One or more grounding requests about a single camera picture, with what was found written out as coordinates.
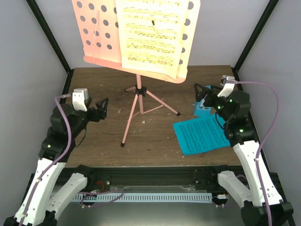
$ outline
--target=blue sheet music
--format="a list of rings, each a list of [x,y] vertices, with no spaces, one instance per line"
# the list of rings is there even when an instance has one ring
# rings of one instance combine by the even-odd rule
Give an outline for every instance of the blue sheet music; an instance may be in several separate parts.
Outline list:
[[[217,116],[221,125],[225,121]],[[215,114],[174,124],[174,131],[184,155],[204,153],[230,146],[223,130],[216,122]]]

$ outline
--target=sheet music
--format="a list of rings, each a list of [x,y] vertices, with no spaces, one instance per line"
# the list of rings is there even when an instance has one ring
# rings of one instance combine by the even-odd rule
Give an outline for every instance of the sheet music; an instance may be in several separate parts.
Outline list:
[[[123,68],[176,78],[189,0],[116,0]]]

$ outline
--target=black frame post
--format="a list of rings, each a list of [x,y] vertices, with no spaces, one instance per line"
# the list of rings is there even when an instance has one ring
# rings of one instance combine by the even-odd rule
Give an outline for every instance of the black frame post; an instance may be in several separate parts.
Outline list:
[[[242,51],[236,65],[234,66],[235,70],[238,72],[243,65],[244,61],[246,60],[248,54],[250,53],[254,43],[256,42],[258,36],[260,35],[261,31],[263,30],[266,22],[268,21],[269,17],[271,16],[274,8],[276,7],[279,0],[270,0],[267,4],[262,16],[260,17],[249,41],[247,42],[244,50]]]
[[[67,74],[71,73],[71,68],[65,58],[65,56],[63,55],[63,52],[61,51],[57,41],[55,40],[55,37],[53,35],[53,33],[51,32],[46,19],[44,18],[37,2],[35,0],[26,0],[29,7],[31,8],[34,16],[36,17],[37,21],[39,22],[43,32],[45,33],[48,41],[50,42],[53,50],[55,51],[57,57],[59,58],[59,60],[61,61],[62,66],[64,67],[65,71],[67,72]]]

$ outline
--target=wood grain surface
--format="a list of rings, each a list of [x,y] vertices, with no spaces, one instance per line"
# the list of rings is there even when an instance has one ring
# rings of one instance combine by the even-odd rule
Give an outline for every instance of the wood grain surface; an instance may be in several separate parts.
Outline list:
[[[222,75],[232,75],[230,66],[189,66],[184,83],[173,84],[142,76],[142,85],[181,113],[175,115],[165,107],[132,119],[124,147],[120,147],[132,107],[134,92],[124,89],[136,84],[134,74],[110,68],[76,68],[70,86],[87,88],[95,102],[108,97],[108,115],[99,123],[90,122],[82,144],[70,155],[67,166],[204,166],[240,165],[230,147],[207,153],[183,156],[173,123],[195,118],[193,84],[219,85]],[[160,105],[150,96],[143,98],[144,110]],[[135,112],[139,111],[138,103]]]

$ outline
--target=pink music stand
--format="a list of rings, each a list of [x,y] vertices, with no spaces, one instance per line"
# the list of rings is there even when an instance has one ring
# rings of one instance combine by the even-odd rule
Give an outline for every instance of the pink music stand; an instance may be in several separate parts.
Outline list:
[[[124,146],[132,117],[135,115],[139,113],[144,114],[162,106],[165,106],[175,114],[180,115],[179,112],[171,108],[142,86],[141,75],[172,83],[181,83],[185,81],[188,59],[200,8],[200,0],[190,0],[189,2],[183,33],[181,60],[175,79],[160,73],[122,68],[118,33],[119,25],[115,0],[107,0],[106,2],[99,0],[72,0],[72,4],[83,41],[85,53],[84,61],[136,74],[137,85],[125,90],[126,92],[135,90],[135,97],[121,146]],[[161,105],[154,109],[143,111],[143,96],[145,94],[150,95],[161,103]],[[140,111],[134,114],[137,100],[139,100]]]

